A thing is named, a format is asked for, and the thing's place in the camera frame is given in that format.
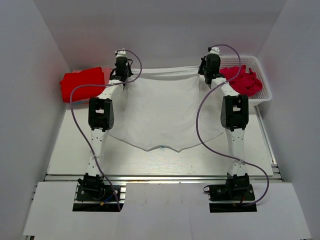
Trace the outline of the white t shirt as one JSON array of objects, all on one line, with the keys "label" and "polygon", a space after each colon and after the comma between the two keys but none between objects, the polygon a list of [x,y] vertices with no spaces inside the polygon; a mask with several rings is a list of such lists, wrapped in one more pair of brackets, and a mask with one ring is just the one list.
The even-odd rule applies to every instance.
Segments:
[{"label": "white t shirt", "polygon": [[199,107],[209,87],[195,66],[144,69],[113,103],[113,138],[145,151],[180,152],[224,133],[219,92]]}]

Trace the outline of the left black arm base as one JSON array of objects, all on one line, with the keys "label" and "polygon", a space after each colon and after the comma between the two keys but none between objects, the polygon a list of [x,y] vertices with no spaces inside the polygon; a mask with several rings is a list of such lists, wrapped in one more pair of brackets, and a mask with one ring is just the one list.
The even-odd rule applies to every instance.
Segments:
[{"label": "left black arm base", "polygon": [[83,178],[77,180],[78,188],[76,200],[80,202],[88,201],[115,201],[114,191],[110,185],[105,184],[104,178],[100,175],[89,175],[86,173]]}]

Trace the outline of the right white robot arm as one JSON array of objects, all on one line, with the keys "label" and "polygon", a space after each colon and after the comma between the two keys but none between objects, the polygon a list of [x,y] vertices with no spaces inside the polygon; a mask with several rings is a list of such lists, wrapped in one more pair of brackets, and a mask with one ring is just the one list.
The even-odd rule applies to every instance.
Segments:
[{"label": "right white robot arm", "polygon": [[220,65],[221,58],[217,51],[212,50],[201,58],[198,74],[204,76],[204,82],[210,87],[210,91],[199,107],[203,106],[211,93],[219,92],[221,97],[220,123],[226,133],[228,154],[210,148],[203,140],[200,142],[211,152],[233,160],[227,171],[228,178],[247,179],[249,176],[245,165],[244,136],[249,122],[249,99],[230,86],[226,77],[220,73]]}]

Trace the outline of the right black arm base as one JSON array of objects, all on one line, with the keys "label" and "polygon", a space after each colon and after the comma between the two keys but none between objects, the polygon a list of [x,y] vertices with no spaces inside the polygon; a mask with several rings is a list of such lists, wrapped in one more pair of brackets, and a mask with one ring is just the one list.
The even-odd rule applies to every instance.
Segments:
[{"label": "right black arm base", "polygon": [[227,174],[224,184],[211,184],[203,188],[204,193],[209,195],[212,202],[219,201],[254,201],[255,194],[250,184],[249,175],[242,176]]}]

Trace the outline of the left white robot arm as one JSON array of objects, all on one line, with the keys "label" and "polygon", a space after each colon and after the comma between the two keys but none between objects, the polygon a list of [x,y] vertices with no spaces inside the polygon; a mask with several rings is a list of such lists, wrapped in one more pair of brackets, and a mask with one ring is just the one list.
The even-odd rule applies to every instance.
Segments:
[{"label": "left white robot arm", "polygon": [[86,173],[90,176],[101,175],[97,165],[103,160],[109,130],[115,123],[113,103],[124,90],[124,83],[132,75],[129,61],[126,51],[118,52],[115,68],[109,76],[110,86],[105,88],[100,95],[89,100],[88,124],[91,130],[93,152],[90,154]]}]

